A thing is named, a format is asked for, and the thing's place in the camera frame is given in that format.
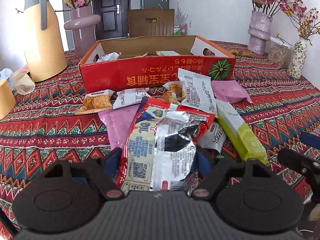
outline red cardboard box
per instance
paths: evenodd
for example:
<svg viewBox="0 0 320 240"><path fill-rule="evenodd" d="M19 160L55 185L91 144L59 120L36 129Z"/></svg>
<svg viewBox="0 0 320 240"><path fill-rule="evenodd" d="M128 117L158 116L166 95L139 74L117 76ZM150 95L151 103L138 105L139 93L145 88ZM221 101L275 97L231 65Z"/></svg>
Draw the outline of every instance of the red cardboard box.
<svg viewBox="0 0 320 240"><path fill-rule="evenodd" d="M144 56L161 50L173 50L181 56ZM204 56L208 50L215 56ZM111 52L121 52L121 56L95 63ZM229 80L235 62L231 53L200 36L144 36L97 41L79 67L88 94L164 85L178 80L178 68L210 76L211 80Z"/></svg>

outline white floral vase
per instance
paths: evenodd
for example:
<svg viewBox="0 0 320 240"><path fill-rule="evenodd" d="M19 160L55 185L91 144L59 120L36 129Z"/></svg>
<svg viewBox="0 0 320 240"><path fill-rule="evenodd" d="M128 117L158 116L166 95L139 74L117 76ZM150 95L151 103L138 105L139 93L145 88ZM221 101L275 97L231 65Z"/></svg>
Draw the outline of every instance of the white floral vase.
<svg viewBox="0 0 320 240"><path fill-rule="evenodd" d="M307 40L300 37L300 39L294 45L292 59L287 69L287 73L293 78L299 79L301 76L308 52L307 42Z"/></svg>

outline green pumpkin image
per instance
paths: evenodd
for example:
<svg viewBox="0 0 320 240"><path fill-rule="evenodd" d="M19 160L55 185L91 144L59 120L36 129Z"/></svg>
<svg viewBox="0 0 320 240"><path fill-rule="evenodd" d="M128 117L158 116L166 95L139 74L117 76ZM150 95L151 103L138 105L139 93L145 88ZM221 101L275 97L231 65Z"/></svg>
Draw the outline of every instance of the green pumpkin image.
<svg viewBox="0 0 320 240"><path fill-rule="evenodd" d="M211 80L225 80L231 71L231 63L226 59L220 59L209 70Z"/></svg>

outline red tablecloth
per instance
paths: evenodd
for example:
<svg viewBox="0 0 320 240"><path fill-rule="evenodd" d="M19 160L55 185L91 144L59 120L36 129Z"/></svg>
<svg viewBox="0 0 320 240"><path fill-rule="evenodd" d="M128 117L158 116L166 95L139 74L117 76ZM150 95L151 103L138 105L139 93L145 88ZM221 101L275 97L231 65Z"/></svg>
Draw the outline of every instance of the red tablecloth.
<svg viewBox="0 0 320 240"><path fill-rule="evenodd" d="M225 49L248 51L242 44L216 43ZM73 51L66 56L65 71L37 83L30 95L18 95L16 107L0 121L0 206L13 223L12 200L26 180L58 158L80 162L110 151L107 128L98 115L74 115L85 90L79 59ZM310 187L301 175L281 166L276 156L281 148L291 147L312 158L320 157L320 151L299 141L302 131L320 136L320 91L303 77L293 80L284 69L256 54L237 58L233 79L251 96L253 104L240 102L234 107L267 149L270 168L305 198ZM151 90L154 94L162 91ZM238 158L228 140L223 153ZM3 227L1 234L7 235Z"/></svg>

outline black disc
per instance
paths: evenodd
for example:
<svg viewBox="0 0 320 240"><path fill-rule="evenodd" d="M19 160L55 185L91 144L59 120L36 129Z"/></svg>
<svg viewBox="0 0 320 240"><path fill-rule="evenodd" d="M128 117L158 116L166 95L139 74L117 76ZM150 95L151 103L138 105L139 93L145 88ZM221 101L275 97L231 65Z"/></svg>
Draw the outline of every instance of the black disc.
<svg viewBox="0 0 320 240"><path fill-rule="evenodd" d="M12 210L23 228L61 233L88 223L99 206L99 197L88 185L61 177L31 183L17 195Z"/></svg>
<svg viewBox="0 0 320 240"><path fill-rule="evenodd" d="M255 234L275 234L293 229L303 212L299 195L271 178L256 178L222 190L216 207L226 223Z"/></svg>

